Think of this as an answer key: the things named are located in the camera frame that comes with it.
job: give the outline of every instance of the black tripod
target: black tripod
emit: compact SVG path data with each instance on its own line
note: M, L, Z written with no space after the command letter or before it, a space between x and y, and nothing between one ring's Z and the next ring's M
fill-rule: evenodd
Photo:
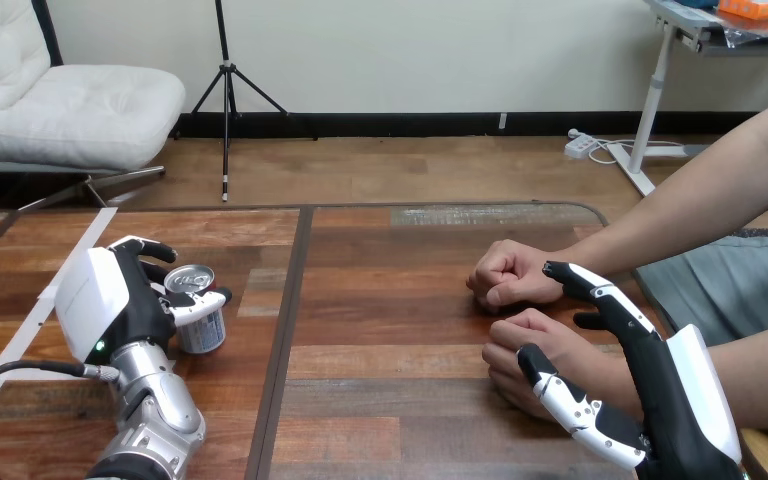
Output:
M248 86L250 86L255 92L257 92L261 97L265 98L267 102L271 103L273 107L277 108L279 112L283 113L285 117L289 118L293 122L299 124L299 126L302 128L302 130L305 132L305 136L308 136L312 138L313 140L318 140L318 137L315 133L311 133L311 131L304 125L299 123L296 118L290 116L290 113L281 105L278 105L278 102L275 100L272 100L272 98L266 94L263 90L258 88L257 85L255 85L251 80L246 78L245 75L240 73L239 70L237 70L237 66L231 63L231 60L228 59L228 42L225 40L225 17L222 14L222 0L216 0L216 20L219 22L219 42L222 44L222 65L219 66L219 73L216 74L216 77L213 78L213 81L210 82L210 86L207 87L207 90L205 90L204 95L201 96L201 99L196 104L196 107L193 109L193 119L195 119L196 114L198 113L198 109L201 108L201 104L204 103L204 100L207 98L208 95L210 95L210 92L213 91L213 87L216 86L216 82L219 81L220 78L224 77L225 79L225 101L224 101L224 112L225 112L225 149L224 154L222 158L222 201L227 202L228 201L228 150L231 148L231 137L229 135L228 131L228 125L230 123L230 120L237 119L240 114L237 113L237 102L234 99L234 83L231 81L231 74L234 74Z

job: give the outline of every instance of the gray pants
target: gray pants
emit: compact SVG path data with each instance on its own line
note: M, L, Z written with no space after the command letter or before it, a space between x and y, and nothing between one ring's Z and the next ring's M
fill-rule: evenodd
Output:
M696 325L708 346L768 329L768 237L726 237L638 272L674 326Z

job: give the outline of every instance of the desk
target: desk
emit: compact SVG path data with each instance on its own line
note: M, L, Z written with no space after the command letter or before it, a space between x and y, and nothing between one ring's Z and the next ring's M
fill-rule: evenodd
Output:
M96 220L25 214L0 238L0 352ZM501 317L464 287L494 240L557 249L601 228L569 204L306 206L116 212L94 243L162 240L235 294L222 347L170 349L208 425L191 479L630 479L496 394L480 351ZM618 281L655 319L633 279ZM548 313L572 325L587 308L563 300ZM610 334L582 333L620 351ZM69 359L53 314L21 356ZM78 478L113 437L112 414L100 384L11 378L0 474Z
M634 147L629 156L618 144L608 145L608 151L617 164L634 184L641 195L655 190L655 185L641 170L646 156L689 157L703 151L706 145L685 145L683 147L648 147L652 123L661 92L664 87L673 44L680 42L691 51L702 56L768 56L768 43L748 43L729 48L722 35L722 25L717 17L702 10L685 7L673 0L644 0L657 17L657 25L663 30L661 50L655 73L649 84L646 103L634 138Z

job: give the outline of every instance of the fist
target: fist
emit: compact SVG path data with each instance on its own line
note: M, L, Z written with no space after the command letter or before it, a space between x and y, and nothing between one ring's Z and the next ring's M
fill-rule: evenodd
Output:
M490 367L490 378L499 394L520 410L545 420L552 417L537 400L517 362L516 351L521 346L540 347L561 376L588 394L597 395L593 398L605 400L603 393L611 388L611 379L622 375L623 370L627 374L621 358L603 353L564 324L535 309L495 322L490 328L490 340L481 357Z
M551 254L503 240L495 242L466 281L478 303L495 312L517 302L549 303L561 298L561 284L543 275Z

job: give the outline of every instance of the power strip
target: power strip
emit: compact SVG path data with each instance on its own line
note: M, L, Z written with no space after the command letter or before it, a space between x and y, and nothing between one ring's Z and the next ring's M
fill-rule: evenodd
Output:
M590 135L579 134L564 147L564 155L572 158L587 158L590 152L599 148L599 142Z

